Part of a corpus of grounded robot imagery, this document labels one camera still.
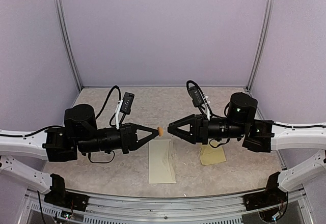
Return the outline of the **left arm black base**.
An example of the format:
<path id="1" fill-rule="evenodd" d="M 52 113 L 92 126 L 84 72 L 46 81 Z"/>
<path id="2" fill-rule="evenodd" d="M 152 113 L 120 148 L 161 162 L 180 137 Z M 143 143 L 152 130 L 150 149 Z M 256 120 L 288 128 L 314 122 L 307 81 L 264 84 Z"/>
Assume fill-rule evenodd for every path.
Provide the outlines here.
<path id="1" fill-rule="evenodd" d="M 88 195 L 67 191 L 64 178 L 57 174 L 50 174 L 50 177 L 52 180 L 50 192 L 44 195 L 46 203 L 70 210 L 86 211 Z"/>

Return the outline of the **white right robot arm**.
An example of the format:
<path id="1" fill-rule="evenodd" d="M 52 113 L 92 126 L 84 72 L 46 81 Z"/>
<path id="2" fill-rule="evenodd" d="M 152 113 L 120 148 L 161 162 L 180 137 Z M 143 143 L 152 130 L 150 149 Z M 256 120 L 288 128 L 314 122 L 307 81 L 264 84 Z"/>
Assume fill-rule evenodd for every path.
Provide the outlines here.
<path id="1" fill-rule="evenodd" d="M 255 118 L 258 101 L 238 92 L 230 97 L 224 117 L 190 115 L 168 125 L 168 133 L 191 144 L 207 145 L 235 138 L 242 146 L 256 153 L 284 149 L 316 149 L 317 153 L 300 164 L 269 176 L 261 202 L 270 206 L 280 198 L 280 191 L 289 192 L 325 172 L 325 123 L 286 124 Z"/>

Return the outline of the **brown sticker sheet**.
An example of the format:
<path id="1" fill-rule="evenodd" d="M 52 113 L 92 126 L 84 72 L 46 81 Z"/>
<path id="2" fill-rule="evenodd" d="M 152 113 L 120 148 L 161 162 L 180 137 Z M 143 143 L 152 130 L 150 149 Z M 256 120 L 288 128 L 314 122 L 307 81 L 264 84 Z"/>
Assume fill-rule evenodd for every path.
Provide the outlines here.
<path id="1" fill-rule="evenodd" d="M 213 165 L 226 162 L 226 156 L 222 147 L 212 148 L 202 145 L 200 148 L 200 162 L 202 165 Z"/>

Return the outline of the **cream paper envelope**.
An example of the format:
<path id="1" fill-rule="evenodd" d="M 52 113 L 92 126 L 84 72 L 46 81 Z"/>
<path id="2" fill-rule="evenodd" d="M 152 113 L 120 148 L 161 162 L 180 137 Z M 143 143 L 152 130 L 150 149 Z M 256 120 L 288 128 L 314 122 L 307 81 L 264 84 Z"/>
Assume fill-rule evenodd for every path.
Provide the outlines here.
<path id="1" fill-rule="evenodd" d="M 176 183 L 174 144 L 171 139 L 155 139 L 149 143 L 148 183 Z"/>

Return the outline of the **round brown seal sticker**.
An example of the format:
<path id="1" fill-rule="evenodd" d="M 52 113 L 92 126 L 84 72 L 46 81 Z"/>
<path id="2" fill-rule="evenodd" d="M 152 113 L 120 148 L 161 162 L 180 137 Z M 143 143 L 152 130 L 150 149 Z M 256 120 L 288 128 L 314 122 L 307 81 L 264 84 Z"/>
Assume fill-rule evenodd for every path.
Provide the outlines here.
<path id="1" fill-rule="evenodd" d="M 159 137 L 162 137 L 163 134 L 164 134 L 164 130 L 163 130 L 163 128 L 158 127 L 158 128 L 157 128 L 157 131 L 158 131 L 158 136 L 159 136 Z"/>

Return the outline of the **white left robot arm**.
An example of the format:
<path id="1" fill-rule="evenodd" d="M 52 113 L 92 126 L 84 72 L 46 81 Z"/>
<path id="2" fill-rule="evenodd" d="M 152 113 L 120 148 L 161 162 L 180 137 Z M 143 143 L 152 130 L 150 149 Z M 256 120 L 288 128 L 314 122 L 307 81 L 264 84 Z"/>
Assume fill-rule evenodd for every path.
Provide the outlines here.
<path id="1" fill-rule="evenodd" d="M 89 158 L 95 152 L 112 154 L 115 150 L 122 150 L 127 154 L 157 136 L 162 136 L 161 128 L 134 123 L 99 129 L 94 108 L 89 104 L 79 104 L 65 110 L 64 126 L 48 126 L 22 135 L 14 131 L 1 134 L 1 154 L 68 162 L 77 160 L 78 152 Z"/>

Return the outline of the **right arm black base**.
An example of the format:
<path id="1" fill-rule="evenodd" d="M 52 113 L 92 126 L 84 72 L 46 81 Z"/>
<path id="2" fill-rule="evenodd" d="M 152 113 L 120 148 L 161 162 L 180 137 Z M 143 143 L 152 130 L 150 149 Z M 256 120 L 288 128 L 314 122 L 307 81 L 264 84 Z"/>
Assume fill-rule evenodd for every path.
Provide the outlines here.
<path id="1" fill-rule="evenodd" d="M 279 188 L 279 175 L 280 172 L 270 175 L 263 191 L 245 194 L 242 197 L 247 211 L 281 204 L 288 200 L 288 193 Z"/>

